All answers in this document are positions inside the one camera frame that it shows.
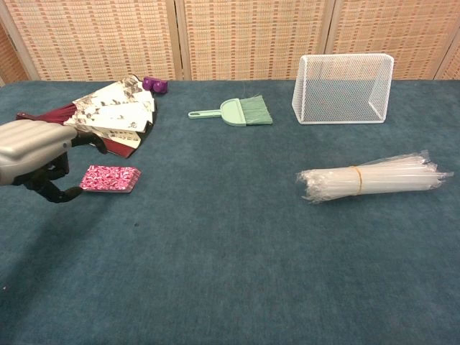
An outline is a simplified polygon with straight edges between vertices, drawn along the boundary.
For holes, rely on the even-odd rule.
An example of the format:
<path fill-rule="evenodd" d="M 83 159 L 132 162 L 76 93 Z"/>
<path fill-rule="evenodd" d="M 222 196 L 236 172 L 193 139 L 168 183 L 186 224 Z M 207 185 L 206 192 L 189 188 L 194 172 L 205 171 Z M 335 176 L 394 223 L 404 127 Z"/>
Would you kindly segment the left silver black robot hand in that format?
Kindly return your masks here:
<path fill-rule="evenodd" d="M 2 124 L 1 184 L 24 185 L 53 203 L 71 201 L 83 189 L 60 190 L 53 181 L 69 173 L 68 150 L 85 144 L 107 153 L 102 138 L 71 126 L 31 119 Z"/>

